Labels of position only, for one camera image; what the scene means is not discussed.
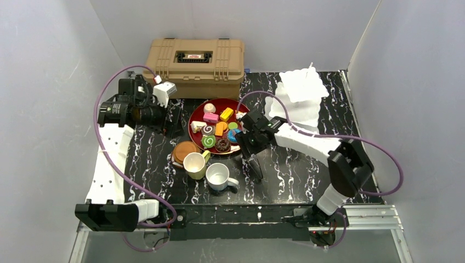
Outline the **red round tray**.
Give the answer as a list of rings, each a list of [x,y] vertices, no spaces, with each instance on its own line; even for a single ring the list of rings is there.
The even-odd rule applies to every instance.
[[[216,107],[216,110],[217,110],[215,114],[220,115],[220,113],[227,107],[233,110],[236,110],[239,102],[237,100],[227,99],[227,98],[217,98],[217,99],[208,100],[204,102],[203,104],[201,104],[200,106],[198,106],[193,111],[193,113],[191,114],[189,118],[188,126],[190,126],[192,121],[203,122],[203,115],[204,115],[203,108],[207,103],[212,103]],[[206,148],[204,148],[204,146],[201,143],[201,139],[202,139],[201,132],[194,133],[190,127],[188,128],[188,132],[189,132],[190,139],[197,145],[197,147],[200,150],[206,150]],[[207,150],[209,150],[212,154],[215,154],[215,155],[229,155],[237,151],[240,151],[240,146],[238,144],[231,144],[231,148],[228,152],[218,152],[215,149],[215,147],[208,148]]]

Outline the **white tiered cake stand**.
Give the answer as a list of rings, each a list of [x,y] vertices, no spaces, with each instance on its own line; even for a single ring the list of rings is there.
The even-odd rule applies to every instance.
[[[277,83],[274,93],[276,98],[265,98],[266,118],[286,117],[278,102],[281,100],[294,125],[318,134],[320,104],[329,93],[316,68],[310,64],[308,68],[280,72],[279,77],[281,81]]]

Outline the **tan plastic toolbox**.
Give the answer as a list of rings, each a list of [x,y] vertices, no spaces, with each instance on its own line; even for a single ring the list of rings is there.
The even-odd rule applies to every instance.
[[[172,99],[238,99],[244,53],[239,39],[155,39],[142,75],[151,84],[154,74],[174,83]]]

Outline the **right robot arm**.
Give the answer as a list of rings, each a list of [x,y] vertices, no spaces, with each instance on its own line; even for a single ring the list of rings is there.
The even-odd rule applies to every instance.
[[[306,218],[328,219],[360,191],[374,171],[358,140],[319,138],[282,117],[267,119],[256,110],[237,113],[236,119],[242,130],[235,134],[235,139],[244,159],[276,145],[313,157],[328,167],[330,184]]]

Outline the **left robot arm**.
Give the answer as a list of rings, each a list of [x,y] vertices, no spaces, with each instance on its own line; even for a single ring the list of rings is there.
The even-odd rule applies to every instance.
[[[180,108],[168,104],[176,92],[174,83],[156,78],[151,85],[137,75],[121,78],[117,93],[97,104],[95,130],[100,141],[93,180],[85,202],[75,206],[75,216],[91,230],[132,232],[158,216],[156,199],[125,201],[123,175],[137,125],[164,136],[180,130]]]

